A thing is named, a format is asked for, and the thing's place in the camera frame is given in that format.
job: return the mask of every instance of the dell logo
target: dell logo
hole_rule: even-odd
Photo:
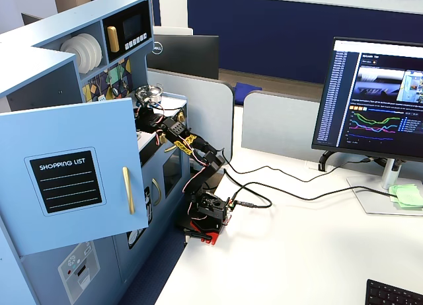
[[[163,51],[163,45],[159,42],[154,42],[153,54],[159,55]]]

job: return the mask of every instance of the video thumbnail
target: video thumbnail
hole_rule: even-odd
[[[373,101],[396,101],[405,71],[361,67],[358,70],[354,98]]]
[[[423,103],[423,72],[407,70],[397,101]]]

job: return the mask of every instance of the navy blue wall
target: navy blue wall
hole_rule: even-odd
[[[188,0],[194,34],[220,36],[220,67],[323,83],[335,36],[423,42],[423,16],[277,0]]]
[[[154,25],[161,26],[160,20],[160,0],[151,0],[153,2]]]

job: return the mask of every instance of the monitor stand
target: monitor stand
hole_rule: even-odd
[[[366,186],[377,191],[389,193],[389,187],[392,185],[415,184],[423,195],[422,182],[415,179],[398,178],[399,170],[393,171],[394,159],[388,159],[383,172],[383,176],[356,176],[348,177],[346,180],[351,187]],[[421,208],[401,208],[397,203],[391,202],[387,196],[371,193],[363,189],[353,189],[358,201],[362,205],[366,214],[396,214],[402,216],[423,216]]]

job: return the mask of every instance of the chalkboard label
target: chalkboard label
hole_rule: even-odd
[[[48,214],[102,202],[91,151],[29,162]]]

